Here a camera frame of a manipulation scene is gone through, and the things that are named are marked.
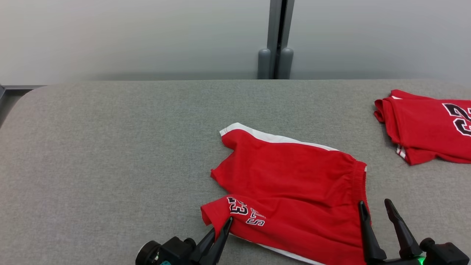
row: gray wall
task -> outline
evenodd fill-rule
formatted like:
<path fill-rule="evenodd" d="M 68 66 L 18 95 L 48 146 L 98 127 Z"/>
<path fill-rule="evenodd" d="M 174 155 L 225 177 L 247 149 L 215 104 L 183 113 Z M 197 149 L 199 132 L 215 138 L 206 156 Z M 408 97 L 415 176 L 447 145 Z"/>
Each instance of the gray wall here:
<path fill-rule="evenodd" d="M 255 79 L 269 0 L 2 0 L 0 83 Z"/>
<path fill-rule="evenodd" d="M 471 80 L 469 0 L 295 0 L 291 79 Z"/>

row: printed number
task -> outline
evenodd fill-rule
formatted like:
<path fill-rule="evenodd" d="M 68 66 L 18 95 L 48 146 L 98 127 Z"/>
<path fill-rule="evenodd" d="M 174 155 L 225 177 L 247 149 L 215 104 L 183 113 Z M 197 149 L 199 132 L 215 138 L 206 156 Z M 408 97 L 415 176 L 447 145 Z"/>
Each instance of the printed number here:
<path fill-rule="evenodd" d="M 258 225 L 258 226 L 263 226 L 265 224 L 265 221 L 260 220 L 260 219 L 256 219 L 258 216 L 262 216 L 263 218 L 265 218 L 263 215 L 258 214 L 257 211 L 254 211 L 254 212 L 252 212 L 252 214 L 250 214 L 250 218 L 247 219 L 247 221 L 245 223 L 246 224 Z"/>
<path fill-rule="evenodd" d="M 460 108 L 455 104 L 443 103 L 443 106 L 447 109 L 450 116 L 459 117 L 453 121 L 456 129 L 465 136 L 471 136 L 471 125 L 468 125 L 467 122 L 471 123 L 471 117 L 468 115 L 471 114 L 471 108 L 466 112 L 464 109 Z"/>
<path fill-rule="evenodd" d="M 247 215 L 249 213 L 245 203 L 236 200 L 233 197 L 228 197 L 227 201 L 229 202 L 229 210 L 232 214 Z"/>

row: gray fabric surface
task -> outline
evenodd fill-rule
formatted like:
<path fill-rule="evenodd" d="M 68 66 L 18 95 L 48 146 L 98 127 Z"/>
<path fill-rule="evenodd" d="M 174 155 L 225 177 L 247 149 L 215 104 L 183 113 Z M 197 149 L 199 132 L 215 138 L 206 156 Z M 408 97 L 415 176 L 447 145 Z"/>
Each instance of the gray fabric surface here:
<path fill-rule="evenodd" d="M 398 242 L 390 198 L 418 241 L 471 254 L 471 165 L 408 166 L 375 99 L 390 90 L 471 99 L 431 80 L 160 81 L 52 85 L 21 98 L 0 129 L 0 264 L 134 264 L 149 240 L 200 240 L 200 205 L 226 192 L 210 177 L 234 122 L 327 145 L 368 164 L 374 229 Z M 231 237 L 221 264 L 302 264 Z"/>

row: red basketball shorts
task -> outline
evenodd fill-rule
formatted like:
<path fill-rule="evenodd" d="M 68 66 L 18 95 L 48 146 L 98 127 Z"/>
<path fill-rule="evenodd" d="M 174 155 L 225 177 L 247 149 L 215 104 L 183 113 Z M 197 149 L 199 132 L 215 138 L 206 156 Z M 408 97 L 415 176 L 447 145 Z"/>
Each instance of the red basketball shorts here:
<path fill-rule="evenodd" d="M 375 101 L 374 115 L 410 165 L 435 157 L 471 163 L 471 100 L 432 99 L 401 90 Z"/>
<path fill-rule="evenodd" d="M 311 264 L 364 264 L 358 202 L 366 164 L 336 149 L 235 123 L 220 131 L 234 150 L 211 176 L 230 195 L 201 207 L 204 222 Z"/>

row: white trim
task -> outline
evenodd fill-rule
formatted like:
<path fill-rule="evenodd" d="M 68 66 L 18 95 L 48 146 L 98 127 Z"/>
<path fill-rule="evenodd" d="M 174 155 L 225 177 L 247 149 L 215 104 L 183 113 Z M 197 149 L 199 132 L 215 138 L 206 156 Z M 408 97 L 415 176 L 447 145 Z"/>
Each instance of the white trim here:
<path fill-rule="evenodd" d="M 287 257 L 294 258 L 294 259 L 296 259 L 296 260 L 299 260 L 299 261 L 302 261 L 302 262 L 306 262 L 306 263 L 309 263 L 309 264 L 312 264 L 312 265 L 325 265 L 324 263 L 320 263 L 320 262 L 314 261 L 314 260 L 312 260 L 312 259 L 308 259 L 308 258 L 306 258 L 306 257 L 302 257 L 302 256 L 299 256 L 299 255 L 296 255 L 296 254 L 291 253 L 291 252 L 288 252 L 288 251 L 286 251 L 286 250 L 282 250 L 282 249 L 278 249 L 278 248 L 272 248 L 272 247 L 265 246 L 265 245 L 262 245 L 262 244 L 257 244 L 257 245 L 259 245 L 259 246 L 261 246 L 261 247 L 264 247 L 264 248 L 267 248 L 267 249 L 270 249 L 270 250 L 272 250 L 272 251 L 274 251 L 274 252 L 276 252 L 276 253 L 280 253 L 281 255 L 285 255 L 285 256 L 287 256 Z"/>
<path fill-rule="evenodd" d="M 398 144 L 398 148 L 396 149 L 396 153 L 400 155 L 404 160 L 406 159 L 406 150 L 404 147 Z"/>
<path fill-rule="evenodd" d="M 301 142 L 301 141 L 298 141 L 298 140 L 295 140 L 295 139 L 292 139 L 292 138 L 289 138 L 289 137 L 284 137 L 284 136 L 280 136 L 280 135 L 273 135 L 273 134 L 269 134 L 269 133 L 265 133 L 265 132 L 260 132 L 260 131 L 254 130 L 254 129 L 252 129 L 250 127 L 247 127 L 247 126 L 245 126 L 243 124 L 240 124 L 240 123 L 231 124 L 228 127 L 226 127 L 224 129 L 222 129 L 221 131 L 219 131 L 219 133 L 221 134 L 221 137 L 222 137 L 222 136 L 224 136 L 224 134 L 226 134 L 226 133 L 228 133 L 232 130 L 246 131 L 250 135 L 252 135 L 253 137 L 255 137 L 259 140 L 265 141 L 265 142 L 271 142 L 271 143 L 298 143 L 298 144 L 304 144 L 304 145 L 310 145 L 310 146 L 322 148 L 322 149 L 325 149 L 325 150 L 328 150 L 328 151 L 338 151 L 335 148 L 328 147 L 328 146 L 321 145 L 321 144 L 310 143 L 310 142 Z"/>

